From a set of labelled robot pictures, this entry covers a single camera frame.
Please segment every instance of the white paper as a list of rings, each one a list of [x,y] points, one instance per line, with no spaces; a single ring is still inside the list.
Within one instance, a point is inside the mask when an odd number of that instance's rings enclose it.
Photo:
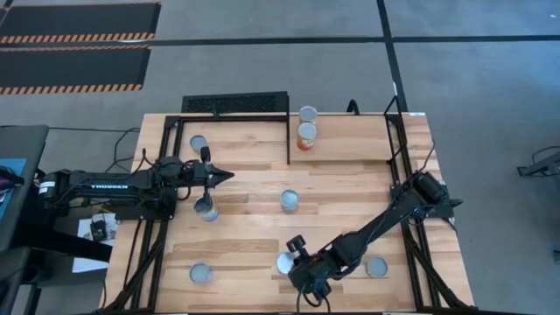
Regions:
[[[105,218],[105,224],[107,229],[107,236],[109,240],[101,241],[101,243],[113,246],[115,245],[115,234],[118,225],[115,221],[115,214],[114,213],[104,213],[103,215],[95,214],[93,217],[94,221],[102,221]],[[89,240],[92,239],[91,237],[91,228],[90,224],[92,223],[91,219],[83,219],[80,220],[78,225],[78,236],[81,238],[87,238]],[[80,273],[92,270],[101,270],[106,269],[109,266],[107,262],[99,262],[92,259],[86,258],[74,258],[73,259],[73,266],[72,272],[73,273]]]

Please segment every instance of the concrete floor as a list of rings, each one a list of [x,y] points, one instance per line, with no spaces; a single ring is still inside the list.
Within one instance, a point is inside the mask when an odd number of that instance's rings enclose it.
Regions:
[[[395,36],[560,34],[553,0],[388,0],[387,7]],[[373,0],[163,0],[156,39],[381,34]],[[560,43],[400,44],[396,51],[409,110],[427,112],[445,181],[465,200],[458,238],[476,305],[557,313],[558,190],[552,178],[519,178],[515,167],[558,144]],[[293,109],[341,111],[354,98],[363,111],[382,110],[393,94],[385,47],[156,47],[142,91],[0,96],[0,124],[127,129],[145,113],[178,112],[183,95],[277,90],[289,92]],[[103,171],[118,137],[54,130],[41,168]],[[128,138],[120,156],[135,143]],[[97,306],[102,273],[69,270],[60,263],[38,314]],[[22,288],[19,306],[24,296]]]

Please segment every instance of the hazard stripe mat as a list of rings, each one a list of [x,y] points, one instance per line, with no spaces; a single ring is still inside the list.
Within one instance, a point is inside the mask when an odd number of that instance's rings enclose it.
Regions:
[[[152,39],[160,8],[160,3],[14,6],[0,24],[0,43]]]
[[[147,45],[0,49],[0,95],[137,91]]]

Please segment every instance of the stacked cans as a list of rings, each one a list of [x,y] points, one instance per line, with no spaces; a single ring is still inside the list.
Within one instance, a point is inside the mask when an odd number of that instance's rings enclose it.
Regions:
[[[297,128],[297,147],[302,151],[310,150],[317,136],[317,110],[312,106],[303,106],[299,110],[299,127]]]

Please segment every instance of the wooden tabletop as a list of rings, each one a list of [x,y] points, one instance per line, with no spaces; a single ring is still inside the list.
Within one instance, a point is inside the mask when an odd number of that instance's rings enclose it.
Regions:
[[[354,122],[369,120],[373,130],[384,130],[383,137],[387,135],[385,122],[378,114],[330,114],[318,119],[329,116],[336,116],[338,124],[347,126],[346,133],[360,132],[356,126],[363,123]],[[144,117],[136,165],[142,148],[147,150],[150,160],[157,157],[164,119],[165,115],[160,114]],[[410,158],[417,168],[431,148],[428,121],[425,115],[405,114],[403,119]],[[278,254],[287,251],[285,243],[301,234],[307,250],[315,253],[337,235],[361,228],[389,203],[392,180],[388,165],[382,161],[383,154],[378,159],[368,156],[354,161],[292,160],[287,165],[286,131],[281,122],[189,122],[184,132],[182,160],[196,158],[189,139],[200,134],[209,142],[214,164],[234,172],[235,177],[212,193],[220,211],[214,222],[204,222],[193,210],[200,189],[192,189],[191,198],[178,203],[167,233],[157,312],[293,312],[298,293],[276,267]],[[292,142],[296,136],[291,133]],[[386,143],[379,145],[380,151],[389,147]],[[441,179],[435,154],[427,170]],[[299,194],[300,203],[294,213],[286,213],[280,206],[280,193],[285,189],[294,189]],[[136,224],[125,221],[118,228],[107,273],[108,301],[123,287]],[[427,219],[424,224],[434,267],[459,298],[472,304],[455,232],[439,219]],[[137,265],[144,228],[140,231],[132,270]],[[388,262],[388,274],[384,278],[370,278],[362,264],[343,280],[330,280],[332,311],[414,310],[401,227],[393,227],[372,243],[365,258],[371,256],[381,256]],[[207,263],[213,268],[211,283],[196,284],[189,279],[189,269],[195,263]],[[424,303],[428,305],[425,275],[419,270]],[[141,305],[147,304],[150,280],[149,272],[144,280]],[[301,301],[301,309],[318,311],[305,301]]]

